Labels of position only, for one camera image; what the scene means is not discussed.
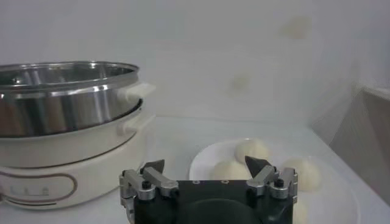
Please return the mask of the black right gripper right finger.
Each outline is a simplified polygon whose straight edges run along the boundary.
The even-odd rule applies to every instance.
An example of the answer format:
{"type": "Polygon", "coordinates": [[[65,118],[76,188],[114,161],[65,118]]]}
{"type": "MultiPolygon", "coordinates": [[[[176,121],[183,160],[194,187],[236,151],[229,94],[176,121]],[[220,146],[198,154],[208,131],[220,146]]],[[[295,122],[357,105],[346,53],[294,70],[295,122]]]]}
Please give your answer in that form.
{"type": "Polygon", "coordinates": [[[276,200],[291,198],[297,203],[298,173],[294,168],[286,167],[280,171],[268,160],[251,156],[245,156],[245,162],[252,176],[246,185],[257,197],[269,194],[276,200]]]}

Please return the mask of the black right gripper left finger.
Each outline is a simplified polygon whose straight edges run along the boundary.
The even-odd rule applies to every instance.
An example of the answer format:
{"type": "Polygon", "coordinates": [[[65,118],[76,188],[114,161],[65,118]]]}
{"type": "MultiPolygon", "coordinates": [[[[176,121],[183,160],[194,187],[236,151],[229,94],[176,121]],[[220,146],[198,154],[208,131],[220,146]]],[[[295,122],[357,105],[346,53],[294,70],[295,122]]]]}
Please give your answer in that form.
{"type": "Polygon", "coordinates": [[[123,170],[119,176],[120,204],[132,210],[133,202],[152,201],[159,193],[164,198],[176,198],[179,195],[179,182],[163,175],[163,159],[146,163],[139,171],[123,170]]]}

